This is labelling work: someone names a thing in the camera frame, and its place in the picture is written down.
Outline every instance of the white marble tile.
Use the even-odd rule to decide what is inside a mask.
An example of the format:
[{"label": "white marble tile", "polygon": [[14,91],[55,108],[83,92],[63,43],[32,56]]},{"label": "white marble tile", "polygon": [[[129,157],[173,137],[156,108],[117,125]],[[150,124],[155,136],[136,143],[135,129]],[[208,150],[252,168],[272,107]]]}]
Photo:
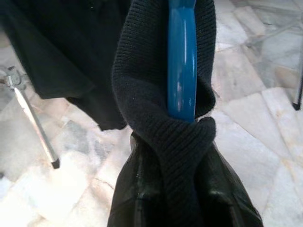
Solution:
[{"label": "white marble tile", "polygon": [[96,195],[106,200],[109,204],[111,204],[117,177],[131,153],[130,134],[131,130],[124,131],[119,144],[110,152],[92,182],[92,188]]},{"label": "white marble tile", "polygon": [[280,157],[291,157],[261,94],[255,93],[233,100],[223,105],[222,110],[271,151]]},{"label": "white marble tile", "polygon": [[303,1],[302,0],[293,0],[295,4],[303,11]]},{"label": "white marble tile", "polygon": [[41,109],[49,116],[60,120],[66,113],[70,103],[65,98],[52,98],[46,100],[46,105]]},{"label": "white marble tile", "polygon": [[277,172],[263,222],[266,227],[303,227],[303,204],[284,165]]},{"label": "white marble tile", "polygon": [[58,227],[58,225],[46,220],[45,218],[41,218],[28,227]]},{"label": "white marble tile", "polygon": [[40,219],[37,212],[14,192],[9,192],[0,201],[1,227],[27,227]]},{"label": "white marble tile", "polygon": [[212,84],[223,101],[238,99],[265,89],[240,47],[215,54]]},{"label": "white marble tile", "polygon": [[276,81],[279,87],[296,89],[299,84],[299,72],[282,66],[275,68]]},{"label": "white marble tile", "polygon": [[0,121],[0,172],[16,181],[29,166],[50,165],[41,142],[27,118]]},{"label": "white marble tile", "polygon": [[272,116],[276,120],[280,132],[289,151],[296,161],[303,164],[303,134],[299,128],[296,111],[282,88],[271,88],[262,92]]},{"label": "white marble tile", "polygon": [[0,113],[14,97],[14,92],[0,84]]},{"label": "white marble tile", "polygon": [[29,168],[11,188],[42,217],[57,225],[66,219],[93,177],[85,154],[68,152],[60,161],[56,170],[42,165]]},{"label": "white marble tile", "polygon": [[270,37],[262,44],[262,56],[274,64],[298,70],[302,38],[291,31]]},{"label": "white marble tile", "polygon": [[110,207],[91,189],[87,189],[74,207],[63,227],[106,227]]},{"label": "white marble tile", "polygon": [[253,204],[263,213],[280,163],[278,155],[233,122],[223,112],[212,114],[217,123],[215,142],[242,180]]},{"label": "white marble tile", "polygon": [[236,8],[234,14],[249,36],[265,35],[266,28],[264,24],[250,6]]},{"label": "white marble tile", "polygon": [[217,43],[237,46],[247,39],[243,27],[233,13],[217,15]]},{"label": "white marble tile", "polygon": [[286,10],[299,10],[292,0],[248,0],[252,6],[270,7]]},{"label": "white marble tile", "polygon": [[62,127],[52,144],[59,156],[73,150],[86,154],[95,171],[115,146],[112,141],[99,137],[92,130],[87,130],[74,121],[68,121]]},{"label": "white marble tile", "polygon": [[26,115],[24,114],[18,100],[14,95],[11,101],[4,107],[4,109],[0,111],[0,122],[21,118],[25,119]]},{"label": "white marble tile", "polygon": [[214,0],[214,5],[217,15],[232,12],[236,9],[230,0]]},{"label": "white marble tile", "polygon": [[87,129],[98,126],[85,112],[73,104],[69,105],[63,118],[68,118]]},{"label": "white marble tile", "polygon": [[292,161],[285,161],[284,165],[292,176],[294,188],[303,204],[303,167]]},{"label": "white marble tile", "polygon": [[303,134],[303,108],[301,108],[300,111],[297,111],[296,115],[297,115],[297,120],[299,122],[301,134]]},{"label": "white marble tile", "polygon": [[12,185],[13,185],[13,182],[10,181],[5,176],[0,179],[0,201],[8,193],[8,191]]}]

